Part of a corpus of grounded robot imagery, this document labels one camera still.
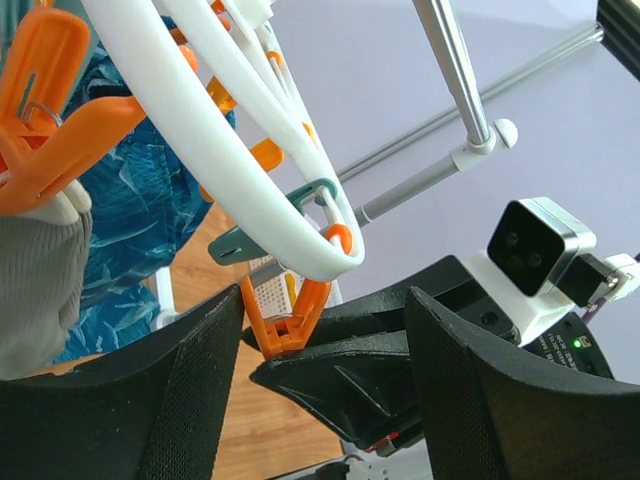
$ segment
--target wooden floor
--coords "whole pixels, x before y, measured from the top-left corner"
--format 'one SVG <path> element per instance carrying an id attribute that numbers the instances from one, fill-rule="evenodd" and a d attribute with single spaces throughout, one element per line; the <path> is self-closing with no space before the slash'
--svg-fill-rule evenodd
<path id="1" fill-rule="evenodd" d="M 171 268 L 178 311 L 210 297 L 246 273 L 220 267 L 207 245 L 233 223 L 214 207 Z M 253 385 L 249 374 L 261 355 L 240 346 L 218 449 L 216 479 L 263 480 L 341 455 L 335 435 L 288 400 Z"/>

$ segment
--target teal clip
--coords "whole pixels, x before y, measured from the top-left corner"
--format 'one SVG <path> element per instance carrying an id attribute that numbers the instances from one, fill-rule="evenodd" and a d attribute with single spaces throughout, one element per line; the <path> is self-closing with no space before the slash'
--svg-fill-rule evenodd
<path id="1" fill-rule="evenodd" d="M 333 199 L 335 200 L 337 198 L 338 188 L 335 184 L 328 178 L 319 178 L 289 193 L 287 200 L 289 200 L 302 215 L 304 213 L 302 209 L 303 202 L 307 198 L 315 196 L 320 187 L 327 187 Z M 315 202 L 321 206 L 325 205 L 324 200 L 319 196 L 316 196 Z M 267 252 L 239 227 L 233 227 L 231 230 L 220 235 L 209 244 L 207 250 L 211 258 L 213 258 L 218 265 L 233 265 L 235 263 L 248 262 L 249 260 L 255 260 L 256 258 L 267 255 Z"/>

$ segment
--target gray sock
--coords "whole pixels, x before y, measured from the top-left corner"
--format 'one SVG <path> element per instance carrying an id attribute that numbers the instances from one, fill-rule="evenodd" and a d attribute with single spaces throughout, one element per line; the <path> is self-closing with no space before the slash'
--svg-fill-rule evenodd
<path id="1" fill-rule="evenodd" d="M 69 207 L 73 199 L 66 202 Z M 72 223 L 62 225 L 56 220 L 69 215 L 59 215 L 53 223 L 42 216 L 0 216 L 2 380 L 29 375 L 64 349 L 68 330 L 79 317 L 92 227 L 90 200 L 85 210 L 74 210 Z"/>

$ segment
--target camera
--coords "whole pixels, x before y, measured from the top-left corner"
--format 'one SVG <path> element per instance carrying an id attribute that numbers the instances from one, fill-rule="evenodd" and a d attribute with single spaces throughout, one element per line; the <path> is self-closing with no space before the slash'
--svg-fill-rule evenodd
<path id="1" fill-rule="evenodd" d="M 496 227 L 487 254 L 529 297 L 549 292 L 571 262 L 590 253 L 596 236 L 546 197 L 512 201 Z"/>

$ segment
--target blue fabric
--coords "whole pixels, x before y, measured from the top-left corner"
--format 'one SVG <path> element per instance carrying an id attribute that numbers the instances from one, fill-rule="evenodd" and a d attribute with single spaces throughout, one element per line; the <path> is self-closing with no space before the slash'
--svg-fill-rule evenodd
<path id="1" fill-rule="evenodd" d="M 130 94 L 99 44 L 64 117 L 94 98 Z M 235 128 L 233 112 L 227 119 Z M 149 119 L 80 181 L 93 200 L 93 233 L 80 321 L 56 362 L 111 352 L 149 334 L 159 307 L 140 282 L 171 264 L 210 208 Z"/>

